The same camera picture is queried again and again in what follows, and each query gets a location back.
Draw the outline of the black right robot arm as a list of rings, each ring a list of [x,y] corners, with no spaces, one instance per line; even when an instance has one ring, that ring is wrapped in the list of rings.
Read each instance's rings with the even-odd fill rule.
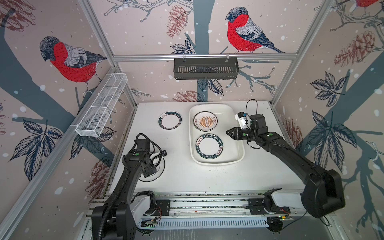
[[[236,141],[255,142],[266,152],[276,156],[303,182],[302,191],[272,189],[265,192],[264,209],[273,213],[278,207],[306,210],[314,218],[321,218],[345,207],[346,201],[340,174],[325,170],[293,149],[281,135],[270,132],[263,115],[235,115],[238,127],[226,131]]]

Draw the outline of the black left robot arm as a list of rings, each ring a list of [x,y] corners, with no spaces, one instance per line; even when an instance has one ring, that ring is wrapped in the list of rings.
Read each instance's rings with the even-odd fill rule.
[[[151,143],[145,135],[135,139],[132,149],[123,157],[123,173],[111,196],[92,213],[94,240],[133,240],[138,219],[131,210],[131,201],[140,176],[152,166]]]

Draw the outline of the white plate flower outline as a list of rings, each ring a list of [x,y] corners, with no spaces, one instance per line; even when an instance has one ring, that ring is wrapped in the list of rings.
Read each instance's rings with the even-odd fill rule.
[[[165,162],[165,159],[162,158],[162,160],[160,161],[160,164],[156,167],[156,172],[149,175],[146,178],[142,174],[139,178],[139,181],[144,183],[150,183],[157,180],[164,173],[165,167],[166,167],[166,162]]]

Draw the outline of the green rim plate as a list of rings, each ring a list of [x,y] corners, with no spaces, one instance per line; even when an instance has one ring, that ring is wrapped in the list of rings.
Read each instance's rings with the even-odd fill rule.
[[[198,137],[195,148],[200,157],[211,160],[218,158],[224,149],[223,141],[214,134],[204,134]]]

